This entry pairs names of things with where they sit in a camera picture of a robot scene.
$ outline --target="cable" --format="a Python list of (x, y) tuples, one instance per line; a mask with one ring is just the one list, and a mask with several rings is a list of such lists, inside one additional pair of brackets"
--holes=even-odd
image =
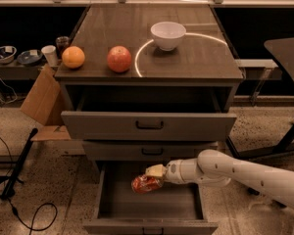
[(9, 172), (11, 171), (11, 169), (12, 169), (12, 162), (13, 162), (13, 159), (12, 159), (12, 155), (11, 155), (11, 151), (10, 151), (9, 146), (7, 145), (7, 143), (3, 140), (3, 138), (2, 138), (1, 136), (0, 136), (0, 140), (1, 140), (1, 142), (6, 146), (7, 151), (8, 151), (8, 153), (9, 153), (10, 161), (11, 161), (11, 166), (10, 166), (9, 170), (7, 171), (7, 173), (6, 173), (6, 175), (8, 175)]
[(7, 85), (7, 84), (2, 80), (1, 77), (0, 77), (0, 81), (2, 82), (2, 84), (3, 84), (4, 86), (6, 86), (7, 88), (11, 89), (12, 92), (13, 92), (13, 94), (15, 95), (15, 99), (10, 100), (10, 101), (4, 101), (4, 104), (10, 104), (10, 103), (13, 103), (13, 102), (17, 101), (17, 100), (18, 100), (18, 95), (17, 95), (17, 93), (15, 92), (15, 90), (14, 90), (11, 86)]
[[(54, 221), (56, 220), (57, 215), (58, 215), (58, 209), (57, 209), (57, 207), (54, 204), (52, 204), (52, 203), (42, 204), (39, 208), (37, 208), (35, 214), (33, 215), (32, 220), (31, 220), (31, 224), (29, 226), (29, 225), (25, 224), (22, 221), (22, 219), (19, 216), (18, 209), (12, 204), (11, 200), (8, 199), (8, 201), (9, 201), (9, 203), (11, 205), (12, 213), (18, 218), (18, 220), (20, 221), (20, 223), (29, 230), (29, 235), (31, 234), (32, 231), (45, 231), (45, 230), (47, 230), (54, 223)], [(50, 206), (50, 207), (52, 207), (55, 210), (55, 215), (54, 215), (53, 219), (51, 220), (51, 222), (46, 227), (43, 227), (43, 228), (33, 228), (33, 225), (34, 225), (34, 222), (35, 222), (35, 219), (36, 219), (37, 214), (39, 213), (40, 209), (42, 209), (43, 207), (46, 207), (46, 206)]]

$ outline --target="drawer handle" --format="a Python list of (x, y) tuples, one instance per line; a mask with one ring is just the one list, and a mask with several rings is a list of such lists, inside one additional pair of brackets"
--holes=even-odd
[(144, 228), (143, 227), (143, 235), (163, 235), (164, 234), (164, 228)]
[(142, 124), (139, 121), (137, 121), (135, 124), (136, 124), (137, 129), (162, 129), (162, 128), (164, 128), (164, 122), (163, 121), (161, 121), (157, 125)]
[(142, 155), (147, 155), (147, 156), (159, 156), (162, 155), (164, 153), (164, 149), (160, 148), (160, 149), (155, 149), (155, 150), (147, 150), (145, 148), (141, 148), (141, 153)]

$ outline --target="dresser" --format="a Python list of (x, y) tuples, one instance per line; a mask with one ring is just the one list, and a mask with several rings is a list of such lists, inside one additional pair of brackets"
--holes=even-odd
[[(172, 21), (185, 26), (183, 42), (160, 50), (150, 27)], [(71, 138), (83, 140), (98, 169), (95, 214), (89, 234), (212, 234), (197, 185), (165, 186), (138, 195), (130, 182), (149, 165), (194, 158), (225, 141), (236, 116), (228, 112), (243, 80), (207, 5), (93, 4), (73, 45), (85, 53), (78, 70), (60, 65)], [(108, 69), (117, 45), (132, 56), (124, 73)]]

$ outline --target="closed drawer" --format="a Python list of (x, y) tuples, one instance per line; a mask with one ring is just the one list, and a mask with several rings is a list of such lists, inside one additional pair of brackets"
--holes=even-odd
[(217, 142), (84, 141), (91, 161), (169, 161), (194, 158), (205, 149), (216, 149)]
[(225, 141), (236, 115), (62, 112), (62, 118), (75, 139)]
[(135, 194), (131, 180), (146, 163), (106, 163), (101, 171), (95, 214), (84, 222), (89, 234), (213, 234), (204, 219), (197, 185), (173, 185)]

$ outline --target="metal stand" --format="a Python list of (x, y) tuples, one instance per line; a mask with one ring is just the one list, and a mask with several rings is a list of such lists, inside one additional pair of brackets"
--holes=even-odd
[(29, 150), (31, 148), (32, 145), (32, 141), (30, 140), (36, 133), (38, 132), (38, 130), (36, 128), (34, 128), (29, 136), (28, 139), (26, 141), (26, 144), (24, 145), (23, 151), (21, 153), (21, 155), (19, 156), (19, 159), (12, 171), (11, 176), (0, 176), (0, 184), (3, 183), (4, 181), (8, 180), (7, 185), (4, 187), (4, 190), (2, 192), (2, 194), (0, 194), (0, 199), (2, 200), (6, 200), (12, 196), (14, 196), (15, 191), (13, 189), (16, 181), (19, 181), (19, 174), (23, 168), (24, 162), (26, 160), (26, 157), (29, 153)]
[(254, 159), (254, 158), (263, 157), (263, 156), (271, 156), (271, 155), (294, 152), (294, 143), (292, 143), (293, 141), (294, 141), (294, 124), (286, 132), (286, 134), (278, 142), (278, 144), (275, 146), (238, 152), (235, 148), (234, 143), (230, 139), (230, 137), (226, 139), (226, 145), (234, 158), (240, 159), (240, 160), (244, 160), (244, 159), (246, 160), (246, 159)]

